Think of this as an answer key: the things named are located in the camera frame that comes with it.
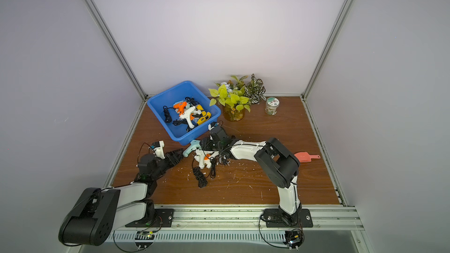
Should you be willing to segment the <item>yellow glue gun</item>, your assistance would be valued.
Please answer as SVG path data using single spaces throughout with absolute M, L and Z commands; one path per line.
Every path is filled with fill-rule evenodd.
M 196 106 L 196 110 L 194 113 L 194 123 L 196 125 L 201 125 L 205 123 L 207 120 L 209 120 L 212 116 L 212 114 L 208 111 L 205 111 L 203 107 L 199 104 Z

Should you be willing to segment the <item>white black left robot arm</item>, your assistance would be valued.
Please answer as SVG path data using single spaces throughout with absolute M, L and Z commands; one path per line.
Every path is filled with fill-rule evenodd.
M 183 150 L 147 153 L 138 161 L 138 173 L 130 184 L 105 189 L 89 187 L 64 218 L 59 241 L 68 247 L 100 246 L 109 235 L 132 222 L 155 221 L 151 196 L 157 180 L 183 158 Z

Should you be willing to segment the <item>white orange glue gun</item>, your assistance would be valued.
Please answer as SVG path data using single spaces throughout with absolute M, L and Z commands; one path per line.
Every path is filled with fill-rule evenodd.
M 204 151 L 197 149 L 195 151 L 194 159 L 198 162 L 200 169 L 205 167 L 210 169 L 212 167 L 212 159 L 218 156 L 218 151 Z

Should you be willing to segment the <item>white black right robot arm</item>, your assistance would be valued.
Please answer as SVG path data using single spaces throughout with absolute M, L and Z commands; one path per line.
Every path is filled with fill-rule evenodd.
M 229 136 L 218 124 L 209 125 L 208 151 L 218 151 L 225 160 L 250 160 L 260 165 L 269 180 L 276 185 L 280 198 L 279 212 L 285 219 L 293 219 L 301 209 L 297 192 L 299 160 L 278 139 L 246 142 Z

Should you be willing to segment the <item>mint glue gun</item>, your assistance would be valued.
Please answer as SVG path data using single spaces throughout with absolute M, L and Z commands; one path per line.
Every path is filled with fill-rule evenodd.
M 192 140 L 190 142 L 189 147 L 184 150 L 183 156 L 185 158 L 187 158 L 191 154 L 191 152 L 196 151 L 196 150 L 201 150 L 202 146 L 200 143 L 201 143 L 200 140 L 196 140 L 196 139 Z

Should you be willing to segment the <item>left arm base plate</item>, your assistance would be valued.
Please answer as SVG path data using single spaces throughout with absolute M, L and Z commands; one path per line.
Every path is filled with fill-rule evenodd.
M 157 208 L 146 217 L 133 221 L 125 225 L 126 228 L 148 228 L 148 227 L 162 227 L 170 228 L 173 222 L 175 210 L 173 208 Z

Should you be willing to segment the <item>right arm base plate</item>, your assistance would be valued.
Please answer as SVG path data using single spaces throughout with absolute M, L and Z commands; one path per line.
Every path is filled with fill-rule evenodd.
M 266 208 L 262 221 L 268 228 L 313 228 L 313 220 L 309 209 L 299 208 L 294 214 L 287 214 L 280 208 Z

